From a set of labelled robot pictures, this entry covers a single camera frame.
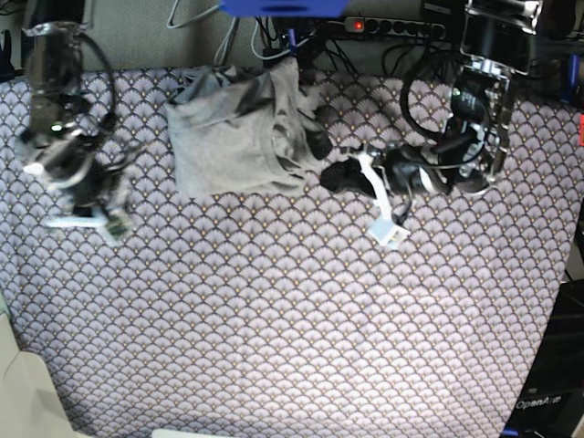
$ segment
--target gray cable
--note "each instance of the gray cable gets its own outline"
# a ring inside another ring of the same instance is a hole
[[[206,11],[202,12],[198,16],[194,16],[193,18],[189,18],[184,23],[180,23],[179,25],[175,25],[172,21],[174,20],[174,16],[176,15],[176,10],[178,9],[180,2],[181,2],[181,0],[174,0],[174,5],[172,6],[171,14],[168,17],[168,21],[166,22],[166,27],[168,29],[181,29],[183,27],[194,25],[195,23],[199,23],[199,22],[203,21],[204,19],[208,18],[209,16],[212,16],[213,14],[216,14],[217,12],[221,11],[221,5],[216,5],[216,6],[213,6],[209,9],[207,9]]]

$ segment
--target beige surface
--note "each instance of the beige surface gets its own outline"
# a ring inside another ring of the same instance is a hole
[[[75,438],[45,363],[18,350],[0,316],[0,424],[11,438]]]
[[[4,298],[2,297],[2,292],[0,292],[0,315],[2,315],[3,313],[6,313],[8,315],[9,311],[8,311],[8,306],[6,305],[6,302],[4,301]]]

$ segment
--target gray towel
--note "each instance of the gray towel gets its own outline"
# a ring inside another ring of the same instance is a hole
[[[198,68],[192,79],[166,105],[177,190],[195,198],[302,193],[330,142],[316,123],[318,89],[300,89],[296,60],[259,76]]]

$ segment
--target table surface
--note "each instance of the table surface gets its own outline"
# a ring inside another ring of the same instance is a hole
[[[47,362],[73,426],[229,436],[497,437],[548,323],[584,196],[579,114],[521,101],[513,151],[481,197],[419,198],[401,251],[365,234],[377,209],[308,177],[303,196],[182,198],[163,103],[184,71],[120,72],[118,136],[148,143],[129,169],[135,230],[113,248],[48,234],[58,193],[24,175],[14,135],[25,83],[1,87],[0,286],[23,349]],[[95,110],[105,78],[85,77]],[[318,75],[337,148],[421,141],[401,82]],[[417,82],[437,129],[446,86]],[[113,160],[119,146],[100,155]]]

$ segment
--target white cable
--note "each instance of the white cable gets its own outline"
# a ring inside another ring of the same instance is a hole
[[[217,48],[214,57],[214,64],[216,66],[222,66],[225,61],[227,60],[227,55],[229,54],[229,47],[231,46],[231,41],[237,32],[237,26],[239,25],[239,17],[234,17],[231,20],[231,25],[229,26],[229,30],[225,34],[225,38],[221,43],[221,46]]]
[[[279,59],[281,57],[285,57],[285,56],[290,54],[290,49],[287,48],[286,50],[281,51],[277,55],[272,55],[271,57],[262,57],[259,53],[257,53],[257,50],[256,50],[257,32],[259,32],[259,23],[255,22],[255,29],[254,29],[254,34],[252,35],[252,44],[251,44],[252,52],[254,52],[255,57],[261,59],[262,61],[273,61],[274,59]],[[304,46],[309,40],[310,40],[310,38],[303,39],[302,41],[300,41],[297,44],[297,47]]]
[[[193,18],[189,18],[188,20],[186,20],[184,23],[175,25],[172,21],[174,19],[174,16],[176,15],[176,10],[178,9],[180,2],[181,0],[174,0],[174,5],[172,6],[171,14],[168,17],[168,21],[166,22],[166,27],[168,29],[181,29],[183,27],[199,23],[200,21],[203,21],[205,18],[208,18],[209,16],[212,16],[213,14],[221,10],[221,5],[213,6],[207,9],[206,11],[202,12],[198,16],[194,16]]]
[[[380,176],[373,170],[371,165],[373,164],[373,157],[368,155],[366,152],[362,152],[357,157],[359,164],[361,165],[361,173],[369,180],[373,186],[373,191],[377,197],[377,203],[379,204],[381,210],[381,216],[386,221],[391,220],[393,209],[391,208],[390,197],[387,194],[387,189]]]

